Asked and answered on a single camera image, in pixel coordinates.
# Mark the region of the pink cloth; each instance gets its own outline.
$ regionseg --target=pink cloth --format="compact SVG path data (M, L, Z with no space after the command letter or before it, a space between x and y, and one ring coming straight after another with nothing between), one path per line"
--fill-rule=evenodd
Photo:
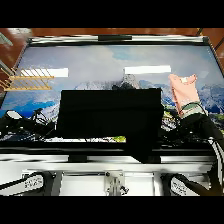
M169 75L172 89L172 101L175 103L179 116L182 116L187 110L182 110L182 106L190 102L200 102L195 82L197 76L179 77L175 74Z

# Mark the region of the wooden floor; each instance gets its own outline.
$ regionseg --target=wooden floor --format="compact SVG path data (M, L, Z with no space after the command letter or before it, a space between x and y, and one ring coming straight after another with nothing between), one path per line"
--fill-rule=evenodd
M0 44L0 60L8 67L12 68L23 47L26 38L31 36L63 36L63 35L97 35L97 34L167 34L167 35L192 35L195 36L198 28L29 28L30 33L17 28L0 28L0 32L4 34L12 43ZM209 36L213 47L224 37L224 28L204 28L203 36ZM224 44L216 51L219 60L224 66ZM7 79L7 76L0 71L0 80Z

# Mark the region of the black border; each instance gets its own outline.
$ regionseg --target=black border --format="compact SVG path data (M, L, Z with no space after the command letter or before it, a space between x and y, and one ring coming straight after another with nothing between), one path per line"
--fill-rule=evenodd
M168 35L148 35L148 34L134 34L132 36L168 36ZM23 54L25 53L28 47L48 47L48 46L82 46L82 45L193 45L193 46L210 46L212 49L213 55L219 65L219 68L223 74L223 69L219 59L214 51L213 46L208 37L203 38L203 42L194 42L194 41L123 41L124 39L130 40L129 35L98 35L100 41L79 41L79 42L48 42L48 43L34 43L32 40L34 38L28 38L27 44L22 49L19 58L14 65L14 68L19 66L19 63L22 59ZM117 151L116 149L125 149L125 143L69 143L69 142L0 142L0 154L44 154L44 155L54 155L54 154L88 154L88 155L129 155L126 150ZM197 145L197 151L195 150L187 150L182 151L181 149L169 149L169 150L153 150L150 155L182 155L182 156L190 156L190 155L214 155L214 152L211 149L203 149Z

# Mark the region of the pink object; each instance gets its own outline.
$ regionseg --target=pink object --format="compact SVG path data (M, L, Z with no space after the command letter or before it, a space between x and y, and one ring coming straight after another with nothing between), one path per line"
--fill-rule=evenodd
M200 102L195 82L197 76L179 77L175 74L169 75L170 85L172 88L172 101L176 105L177 112L181 117L188 110L182 110L182 106L190 102Z

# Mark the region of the gold wire rack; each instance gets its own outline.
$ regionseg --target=gold wire rack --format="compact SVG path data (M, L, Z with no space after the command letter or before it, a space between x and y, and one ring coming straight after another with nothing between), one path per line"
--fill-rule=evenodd
M4 91L17 90L51 90L52 87L48 85L49 79L54 79L47 69L32 68L16 70L12 68L9 71L1 70L9 77L9 80L1 81L0 86Z

